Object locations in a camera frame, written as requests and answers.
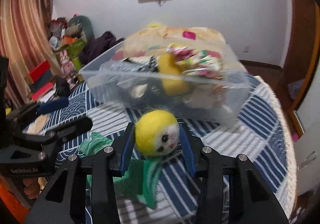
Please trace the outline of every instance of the wall socket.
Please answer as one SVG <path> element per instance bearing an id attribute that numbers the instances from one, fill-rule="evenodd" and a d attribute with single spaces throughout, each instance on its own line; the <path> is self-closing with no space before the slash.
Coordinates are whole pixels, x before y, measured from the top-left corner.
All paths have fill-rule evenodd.
<path id="1" fill-rule="evenodd" d="M 249 46 L 245 46 L 243 52 L 248 53 L 249 52 Z"/>

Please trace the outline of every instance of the metal screw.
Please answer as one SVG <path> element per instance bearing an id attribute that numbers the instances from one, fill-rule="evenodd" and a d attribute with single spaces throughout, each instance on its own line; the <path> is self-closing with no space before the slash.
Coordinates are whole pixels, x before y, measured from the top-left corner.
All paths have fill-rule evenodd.
<path id="1" fill-rule="evenodd" d="M 46 157 L 45 152 L 40 152 L 40 153 L 38 154 L 38 158 L 39 158 L 40 160 L 43 160 L 45 157 Z"/>
<path id="2" fill-rule="evenodd" d="M 240 159 L 241 161 L 246 161 L 247 158 L 248 158 L 248 157 L 247 157 L 246 155 L 243 155 L 243 154 L 239 155 L 239 159 Z"/>
<path id="3" fill-rule="evenodd" d="M 69 155 L 69 156 L 68 156 L 68 160 L 69 160 L 69 161 L 74 161 L 75 159 L 77 159 L 77 157 L 78 157 L 77 155 L 72 154 L 72 155 Z"/>
<path id="4" fill-rule="evenodd" d="M 105 147 L 103 150 L 104 150 L 105 153 L 108 154 L 108 153 L 111 153 L 113 151 L 113 147 Z"/>
<path id="5" fill-rule="evenodd" d="M 204 148 L 202 148 L 202 151 L 203 151 L 204 153 L 206 153 L 206 154 L 209 154 L 209 153 L 212 152 L 212 149 L 211 149 L 210 147 L 204 147 Z"/>

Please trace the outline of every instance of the doll face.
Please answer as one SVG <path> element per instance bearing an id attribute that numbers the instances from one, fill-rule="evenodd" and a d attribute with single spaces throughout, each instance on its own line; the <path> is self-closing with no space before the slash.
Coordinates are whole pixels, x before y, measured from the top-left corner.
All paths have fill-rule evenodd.
<path id="1" fill-rule="evenodd" d="M 157 135 L 154 139 L 155 151 L 158 155 L 167 155 L 171 153 L 179 142 L 179 125 L 169 125 Z"/>

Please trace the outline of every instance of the doll eye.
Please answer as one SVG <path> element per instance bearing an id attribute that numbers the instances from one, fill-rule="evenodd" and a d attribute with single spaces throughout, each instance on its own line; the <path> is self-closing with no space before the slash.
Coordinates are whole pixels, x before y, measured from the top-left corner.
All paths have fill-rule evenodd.
<path id="1" fill-rule="evenodd" d="M 159 152 L 159 153 L 161 153 L 161 152 L 163 152 L 163 147 L 159 147 L 158 149 L 157 149 L 157 151 Z"/>
<path id="2" fill-rule="evenodd" d="M 168 135 L 163 135 L 162 138 L 161 138 L 161 141 L 162 141 L 163 143 L 166 143 L 168 140 L 169 140 Z"/>

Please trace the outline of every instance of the white wall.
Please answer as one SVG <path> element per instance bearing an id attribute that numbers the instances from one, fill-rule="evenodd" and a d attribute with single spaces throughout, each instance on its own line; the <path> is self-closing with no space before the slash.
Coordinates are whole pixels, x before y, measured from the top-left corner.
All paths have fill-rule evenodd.
<path id="1" fill-rule="evenodd" d="M 291 30 L 289 0 L 54 0 L 58 16 L 90 18 L 95 36 L 126 37 L 151 22 L 220 31 L 239 59 L 280 65 Z"/>

